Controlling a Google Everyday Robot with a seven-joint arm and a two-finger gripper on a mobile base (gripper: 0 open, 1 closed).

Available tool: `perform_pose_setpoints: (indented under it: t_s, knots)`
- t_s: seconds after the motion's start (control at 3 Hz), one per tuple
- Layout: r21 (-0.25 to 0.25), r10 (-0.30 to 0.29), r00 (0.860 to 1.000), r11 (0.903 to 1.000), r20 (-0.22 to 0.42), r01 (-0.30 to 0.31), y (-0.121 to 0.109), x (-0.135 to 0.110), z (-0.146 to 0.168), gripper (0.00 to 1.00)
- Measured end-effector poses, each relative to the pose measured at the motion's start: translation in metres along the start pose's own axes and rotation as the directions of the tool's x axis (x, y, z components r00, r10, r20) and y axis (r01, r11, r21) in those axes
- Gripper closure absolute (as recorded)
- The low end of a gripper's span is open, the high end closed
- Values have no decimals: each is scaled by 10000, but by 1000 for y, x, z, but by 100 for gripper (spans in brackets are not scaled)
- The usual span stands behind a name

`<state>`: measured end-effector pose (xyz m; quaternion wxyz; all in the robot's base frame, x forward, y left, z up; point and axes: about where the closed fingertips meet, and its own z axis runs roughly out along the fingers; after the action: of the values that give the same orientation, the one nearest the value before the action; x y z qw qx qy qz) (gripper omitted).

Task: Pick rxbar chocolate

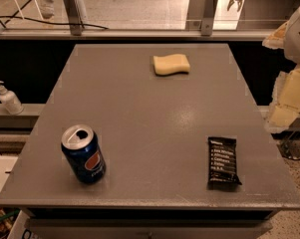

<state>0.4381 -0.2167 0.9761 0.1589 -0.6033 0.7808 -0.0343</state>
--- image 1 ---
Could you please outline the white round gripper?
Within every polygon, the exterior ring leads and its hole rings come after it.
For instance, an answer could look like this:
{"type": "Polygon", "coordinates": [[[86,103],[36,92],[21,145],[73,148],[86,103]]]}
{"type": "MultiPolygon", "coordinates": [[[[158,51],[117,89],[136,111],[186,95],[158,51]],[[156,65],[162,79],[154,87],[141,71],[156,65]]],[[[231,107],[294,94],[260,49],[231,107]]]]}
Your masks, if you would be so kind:
{"type": "MultiPolygon", "coordinates": [[[[300,6],[289,22],[280,25],[262,41],[262,46],[276,50],[284,48],[286,59],[300,64],[300,6]]],[[[272,102],[265,119],[270,133],[286,130],[300,115],[300,65],[289,73],[280,72],[272,91],[272,102]]]]}

